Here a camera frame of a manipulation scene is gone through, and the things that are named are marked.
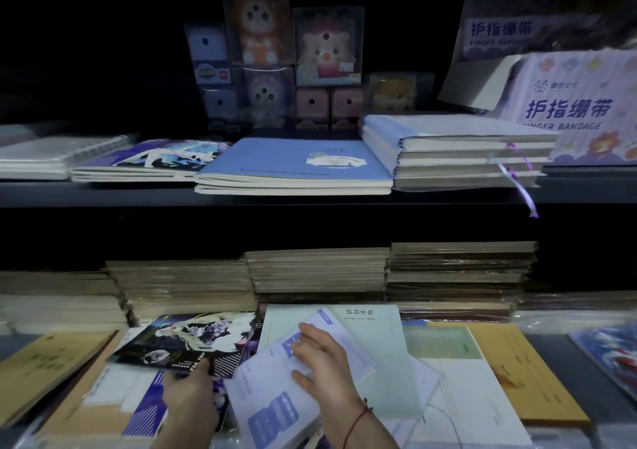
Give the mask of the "small pink toy box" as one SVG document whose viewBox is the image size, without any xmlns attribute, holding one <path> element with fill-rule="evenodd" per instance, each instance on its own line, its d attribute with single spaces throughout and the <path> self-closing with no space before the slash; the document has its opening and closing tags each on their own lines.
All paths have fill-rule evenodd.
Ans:
<svg viewBox="0 0 637 449">
<path fill-rule="evenodd" d="M 330 89 L 331 130 L 356 130 L 363 110 L 362 86 L 334 86 Z"/>
<path fill-rule="evenodd" d="M 297 87 L 296 128 L 298 130 L 330 129 L 330 89 L 328 86 Z"/>
</svg>

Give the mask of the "person's left hand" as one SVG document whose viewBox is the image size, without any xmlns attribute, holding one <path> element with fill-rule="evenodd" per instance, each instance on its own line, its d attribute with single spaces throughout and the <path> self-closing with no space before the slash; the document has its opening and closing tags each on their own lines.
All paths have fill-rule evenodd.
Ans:
<svg viewBox="0 0 637 449">
<path fill-rule="evenodd" d="M 163 377 L 163 401 L 167 417 L 202 419 L 218 418 L 213 400 L 213 381 L 210 377 L 196 380 L 194 370 L 187 377 L 178 379 L 177 374 L 166 371 Z"/>
</svg>

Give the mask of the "pale green notebook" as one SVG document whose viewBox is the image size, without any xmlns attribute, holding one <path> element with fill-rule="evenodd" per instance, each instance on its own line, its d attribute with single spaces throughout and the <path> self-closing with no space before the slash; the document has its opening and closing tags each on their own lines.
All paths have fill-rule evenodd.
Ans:
<svg viewBox="0 0 637 449">
<path fill-rule="evenodd" d="M 279 337 L 298 329 L 320 306 L 264 305 L 261 351 Z M 392 304 L 333 304 L 327 308 L 376 362 L 376 371 L 358 385 L 378 418 L 418 420 L 417 384 L 411 369 L 399 308 Z"/>
</svg>

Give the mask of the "stack of blue thin notebooks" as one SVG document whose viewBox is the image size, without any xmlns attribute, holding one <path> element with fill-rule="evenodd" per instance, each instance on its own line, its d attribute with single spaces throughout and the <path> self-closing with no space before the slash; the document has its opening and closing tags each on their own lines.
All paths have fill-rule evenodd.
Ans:
<svg viewBox="0 0 637 449">
<path fill-rule="evenodd" d="M 388 195 L 394 179 L 362 140 L 247 137 L 194 177 L 202 195 Z"/>
</svg>

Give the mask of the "dark anime print notebook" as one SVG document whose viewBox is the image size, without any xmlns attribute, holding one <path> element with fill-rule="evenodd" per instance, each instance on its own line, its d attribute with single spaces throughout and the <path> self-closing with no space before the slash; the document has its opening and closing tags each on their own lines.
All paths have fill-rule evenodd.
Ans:
<svg viewBox="0 0 637 449">
<path fill-rule="evenodd" d="M 162 315 L 116 349 L 109 361 L 189 373 L 207 359 L 209 375 L 230 378 L 256 324 L 253 311 Z"/>
</svg>

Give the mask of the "small white toy box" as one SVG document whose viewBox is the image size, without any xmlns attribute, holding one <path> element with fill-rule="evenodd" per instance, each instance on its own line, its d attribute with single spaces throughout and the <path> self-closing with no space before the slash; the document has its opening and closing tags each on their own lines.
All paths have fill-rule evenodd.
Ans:
<svg viewBox="0 0 637 449">
<path fill-rule="evenodd" d="M 210 133 L 240 131 L 240 109 L 235 89 L 231 85 L 199 87 Z"/>
</svg>

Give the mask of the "kraft brown notebook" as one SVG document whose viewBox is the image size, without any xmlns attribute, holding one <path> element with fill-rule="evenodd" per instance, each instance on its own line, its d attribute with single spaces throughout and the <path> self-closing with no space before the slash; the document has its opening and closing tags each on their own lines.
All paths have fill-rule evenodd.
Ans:
<svg viewBox="0 0 637 449">
<path fill-rule="evenodd" d="M 430 322 L 429 325 L 464 326 L 470 330 L 523 423 L 579 429 L 592 426 L 591 419 L 516 324 Z"/>
</svg>

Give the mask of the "pink plush toy clear box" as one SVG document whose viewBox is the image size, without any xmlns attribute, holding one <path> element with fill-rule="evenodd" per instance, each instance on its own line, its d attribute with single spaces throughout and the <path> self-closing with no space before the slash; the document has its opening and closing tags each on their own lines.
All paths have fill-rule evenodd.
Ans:
<svg viewBox="0 0 637 449">
<path fill-rule="evenodd" d="M 292 10 L 299 87 L 362 82 L 364 7 L 305 7 Z"/>
</svg>

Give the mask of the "person's right forearm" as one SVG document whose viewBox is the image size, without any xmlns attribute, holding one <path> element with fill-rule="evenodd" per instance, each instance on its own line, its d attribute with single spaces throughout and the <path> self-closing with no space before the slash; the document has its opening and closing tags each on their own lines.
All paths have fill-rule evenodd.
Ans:
<svg viewBox="0 0 637 449">
<path fill-rule="evenodd" d="M 331 449 L 399 449 L 366 398 L 319 408 L 323 437 Z"/>
</svg>

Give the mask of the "purple and white notebook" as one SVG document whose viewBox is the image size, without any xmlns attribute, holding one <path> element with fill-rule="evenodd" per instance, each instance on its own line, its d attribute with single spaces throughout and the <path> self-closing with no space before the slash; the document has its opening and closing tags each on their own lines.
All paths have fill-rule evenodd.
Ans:
<svg viewBox="0 0 637 449">
<path fill-rule="evenodd" d="M 154 439 L 167 415 L 163 378 L 163 371 L 107 364 L 80 407 L 97 416 L 103 434 Z"/>
</svg>

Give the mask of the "white toy clear box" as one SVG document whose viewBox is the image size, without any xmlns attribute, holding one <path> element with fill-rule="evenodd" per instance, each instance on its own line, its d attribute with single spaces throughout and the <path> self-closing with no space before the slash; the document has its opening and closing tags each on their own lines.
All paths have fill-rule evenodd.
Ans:
<svg viewBox="0 0 637 449">
<path fill-rule="evenodd" d="M 222 23 L 186 23 L 184 28 L 196 84 L 232 84 L 225 26 Z"/>
</svg>

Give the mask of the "stack of wrapped brown notebooks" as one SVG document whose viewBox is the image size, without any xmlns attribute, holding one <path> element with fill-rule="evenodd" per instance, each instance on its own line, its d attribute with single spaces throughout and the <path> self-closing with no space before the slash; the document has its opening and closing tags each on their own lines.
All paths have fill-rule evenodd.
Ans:
<svg viewBox="0 0 637 449">
<path fill-rule="evenodd" d="M 405 318 L 502 322 L 523 297 L 535 241 L 393 243 L 384 300 Z"/>
<path fill-rule="evenodd" d="M 378 304 L 390 248 L 246 252 L 260 316 L 274 305 Z"/>
<path fill-rule="evenodd" d="M 114 331 L 128 312 L 105 270 L 0 269 L 0 336 Z"/>
<path fill-rule="evenodd" d="M 102 270 L 115 283 L 132 326 L 148 324 L 162 315 L 257 308 L 244 257 L 108 260 Z"/>
</svg>

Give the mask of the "yellow plush toy clear box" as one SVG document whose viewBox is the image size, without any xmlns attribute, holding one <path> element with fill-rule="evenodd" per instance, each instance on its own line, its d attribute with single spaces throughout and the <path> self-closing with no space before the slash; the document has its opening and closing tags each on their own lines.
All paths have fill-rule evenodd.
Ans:
<svg viewBox="0 0 637 449">
<path fill-rule="evenodd" d="M 435 74 L 373 72 L 364 79 L 365 112 L 408 115 L 431 107 Z"/>
</svg>

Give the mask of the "person's right hand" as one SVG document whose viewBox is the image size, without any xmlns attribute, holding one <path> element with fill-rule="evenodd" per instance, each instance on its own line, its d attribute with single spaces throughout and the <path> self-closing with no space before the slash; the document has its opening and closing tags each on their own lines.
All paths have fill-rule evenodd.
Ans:
<svg viewBox="0 0 637 449">
<path fill-rule="evenodd" d="M 362 399 L 355 388 L 347 354 L 340 344 L 339 351 L 322 351 L 303 342 L 299 336 L 291 349 L 294 358 L 309 369 L 306 375 L 311 376 L 317 385 L 317 392 L 306 393 L 318 408 L 321 404 L 340 405 Z"/>
</svg>

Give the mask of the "red and blue illustrated notebook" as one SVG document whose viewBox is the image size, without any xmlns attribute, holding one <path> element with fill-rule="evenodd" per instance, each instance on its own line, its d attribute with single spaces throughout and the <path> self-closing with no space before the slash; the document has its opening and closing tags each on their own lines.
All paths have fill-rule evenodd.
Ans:
<svg viewBox="0 0 637 449">
<path fill-rule="evenodd" d="M 589 328 L 568 337 L 637 403 L 637 323 Z"/>
</svg>

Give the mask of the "purple plush toy clear box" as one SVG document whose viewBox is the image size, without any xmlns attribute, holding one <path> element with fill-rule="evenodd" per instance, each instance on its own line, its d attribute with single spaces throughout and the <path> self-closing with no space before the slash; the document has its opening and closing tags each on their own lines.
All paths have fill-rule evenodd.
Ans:
<svg viewBox="0 0 637 449">
<path fill-rule="evenodd" d="M 296 116 L 293 66 L 243 68 L 243 119 L 253 130 L 289 130 Z"/>
</svg>

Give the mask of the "stack of white spiral notebooks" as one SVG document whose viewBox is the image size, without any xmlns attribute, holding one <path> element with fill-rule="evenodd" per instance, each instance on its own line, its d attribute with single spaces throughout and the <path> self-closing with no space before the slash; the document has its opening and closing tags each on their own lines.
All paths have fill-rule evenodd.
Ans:
<svg viewBox="0 0 637 449">
<path fill-rule="evenodd" d="M 122 135 L 60 134 L 0 147 L 0 181 L 64 181 L 80 163 L 133 144 Z"/>
</svg>

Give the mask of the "stack of wrapped pale notebooks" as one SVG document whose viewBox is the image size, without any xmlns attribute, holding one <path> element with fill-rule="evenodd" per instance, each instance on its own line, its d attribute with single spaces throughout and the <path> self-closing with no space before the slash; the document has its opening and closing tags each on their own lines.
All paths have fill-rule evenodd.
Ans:
<svg viewBox="0 0 637 449">
<path fill-rule="evenodd" d="M 637 290 L 529 292 L 512 321 L 524 331 L 542 333 L 637 322 Z"/>
</svg>

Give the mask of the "person's left forearm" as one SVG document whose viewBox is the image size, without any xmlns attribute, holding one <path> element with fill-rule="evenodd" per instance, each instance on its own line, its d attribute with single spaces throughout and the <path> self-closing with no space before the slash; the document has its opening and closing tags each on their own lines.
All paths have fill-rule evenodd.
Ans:
<svg viewBox="0 0 637 449">
<path fill-rule="evenodd" d="M 210 449 L 218 418 L 168 417 L 150 449 Z"/>
</svg>

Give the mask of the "thick light blue notebook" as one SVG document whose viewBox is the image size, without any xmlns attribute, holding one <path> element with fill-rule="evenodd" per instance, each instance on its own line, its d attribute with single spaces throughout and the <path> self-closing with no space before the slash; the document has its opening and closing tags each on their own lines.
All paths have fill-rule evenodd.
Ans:
<svg viewBox="0 0 637 449">
<path fill-rule="evenodd" d="M 406 151 L 366 141 L 386 170 L 398 178 L 452 178 L 495 174 L 498 164 L 514 171 L 540 171 L 549 163 L 549 142 L 435 142 L 428 148 Z"/>
<path fill-rule="evenodd" d="M 554 147 L 552 142 L 520 142 L 518 144 L 483 142 L 478 145 L 477 143 L 433 140 L 420 150 L 404 150 L 372 133 L 363 133 L 362 140 L 379 160 L 391 166 L 462 165 L 486 163 L 491 159 L 547 158 Z"/>
<path fill-rule="evenodd" d="M 368 114 L 362 126 L 401 151 L 432 150 L 434 142 L 556 142 L 560 131 L 473 114 Z"/>
<path fill-rule="evenodd" d="M 546 173 L 543 165 L 532 165 L 529 171 L 525 163 L 505 163 L 518 175 L 524 187 L 535 187 L 537 180 Z M 394 176 L 393 188 L 399 191 L 423 191 L 427 189 L 462 189 L 480 187 L 508 187 L 512 182 L 499 170 L 495 162 L 466 165 L 434 165 L 399 167 Z"/>
</svg>

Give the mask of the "yellow brown notebook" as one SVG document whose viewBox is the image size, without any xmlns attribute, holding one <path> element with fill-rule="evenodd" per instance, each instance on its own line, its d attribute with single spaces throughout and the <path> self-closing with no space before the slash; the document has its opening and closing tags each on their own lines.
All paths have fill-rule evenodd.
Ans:
<svg viewBox="0 0 637 449">
<path fill-rule="evenodd" d="M 14 425 L 90 361 L 114 334 L 48 332 L 0 362 L 0 428 Z"/>
</svg>

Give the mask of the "black shelf board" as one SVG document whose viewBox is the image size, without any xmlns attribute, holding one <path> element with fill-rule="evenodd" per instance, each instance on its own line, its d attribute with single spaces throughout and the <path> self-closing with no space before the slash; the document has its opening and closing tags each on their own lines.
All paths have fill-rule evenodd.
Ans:
<svg viewBox="0 0 637 449">
<path fill-rule="evenodd" d="M 530 190 L 549 204 L 637 204 L 637 166 L 552 167 Z M 386 196 L 204 195 L 183 183 L 82 184 L 0 181 L 0 209 L 151 208 L 230 205 L 501 205 L 522 204 L 513 187 L 402 192 Z"/>
</svg>

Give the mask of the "orange plush toy clear box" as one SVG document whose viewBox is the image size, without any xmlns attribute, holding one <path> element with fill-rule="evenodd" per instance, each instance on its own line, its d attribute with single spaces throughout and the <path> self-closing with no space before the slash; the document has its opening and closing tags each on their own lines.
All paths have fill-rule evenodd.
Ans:
<svg viewBox="0 0 637 449">
<path fill-rule="evenodd" d="M 289 0 L 222 0 L 232 66 L 293 66 Z"/>
</svg>

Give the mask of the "white notebook with blue blocks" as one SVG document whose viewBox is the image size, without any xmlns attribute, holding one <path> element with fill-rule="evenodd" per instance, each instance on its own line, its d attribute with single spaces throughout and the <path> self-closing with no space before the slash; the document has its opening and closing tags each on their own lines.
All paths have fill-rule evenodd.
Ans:
<svg viewBox="0 0 637 449">
<path fill-rule="evenodd" d="M 327 307 L 304 322 L 329 332 L 344 348 L 356 389 L 375 371 L 376 362 Z M 317 403 L 291 377 L 294 369 L 310 372 L 292 355 L 291 345 L 299 336 L 299 329 L 293 329 L 274 340 L 226 381 L 242 449 L 296 449 L 321 425 Z"/>
</svg>

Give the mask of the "stack of anime cover notebooks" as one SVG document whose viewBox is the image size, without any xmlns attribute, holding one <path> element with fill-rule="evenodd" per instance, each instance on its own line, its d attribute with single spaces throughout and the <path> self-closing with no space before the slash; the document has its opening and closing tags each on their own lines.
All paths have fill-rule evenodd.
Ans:
<svg viewBox="0 0 637 449">
<path fill-rule="evenodd" d="M 230 149 L 221 140 L 153 139 L 80 163 L 76 183 L 193 183 L 195 175 Z"/>
</svg>

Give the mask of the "white notebook with green band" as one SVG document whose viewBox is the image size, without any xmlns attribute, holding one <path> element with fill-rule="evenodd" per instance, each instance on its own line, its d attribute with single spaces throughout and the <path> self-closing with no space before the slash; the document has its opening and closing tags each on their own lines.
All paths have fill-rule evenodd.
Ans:
<svg viewBox="0 0 637 449">
<path fill-rule="evenodd" d="M 440 376 L 405 449 L 534 449 L 469 328 L 424 320 L 402 328 L 409 354 Z"/>
</svg>

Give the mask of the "purple flower print display box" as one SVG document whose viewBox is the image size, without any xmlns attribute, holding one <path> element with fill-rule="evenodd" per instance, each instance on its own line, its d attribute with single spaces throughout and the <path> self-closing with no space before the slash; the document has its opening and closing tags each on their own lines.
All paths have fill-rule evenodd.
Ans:
<svg viewBox="0 0 637 449">
<path fill-rule="evenodd" d="M 637 165 L 637 0 L 464 0 L 438 99 L 558 132 L 557 165 Z"/>
</svg>

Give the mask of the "purple ribbon bookmark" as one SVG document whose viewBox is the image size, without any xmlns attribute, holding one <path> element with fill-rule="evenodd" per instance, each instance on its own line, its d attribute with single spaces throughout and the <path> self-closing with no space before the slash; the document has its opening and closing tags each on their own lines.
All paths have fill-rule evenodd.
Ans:
<svg viewBox="0 0 637 449">
<path fill-rule="evenodd" d="M 527 168 L 529 171 L 534 171 L 534 168 L 532 166 L 532 163 L 528 160 L 528 158 L 526 158 L 524 155 L 522 155 L 521 150 L 517 147 L 517 145 L 513 142 L 508 142 L 506 144 L 506 147 L 509 149 L 512 149 L 514 152 L 517 153 L 517 155 L 524 161 L 524 163 L 527 165 Z M 531 218 L 535 218 L 538 219 L 539 218 L 539 214 L 537 212 L 537 208 L 536 208 L 536 204 L 534 203 L 534 200 L 532 199 L 531 195 L 529 194 L 529 192 L 527 191 L 527 189 L 522 186 L 517 173 L 515 172 L 515 170 L 506 167 L 503 163 L 503 161 L 494 161 L 495 164 L 498 166 L 499 170 L 502 172 L 502 174 L 504 174 L 515 186 L 515 188 L 517 189 L 517 191 L 519 192 L 520 196 L 523 198 L 525 204 L 527 205 L 529 211 L 530 211 L 530 217 Z"/>
</svg>

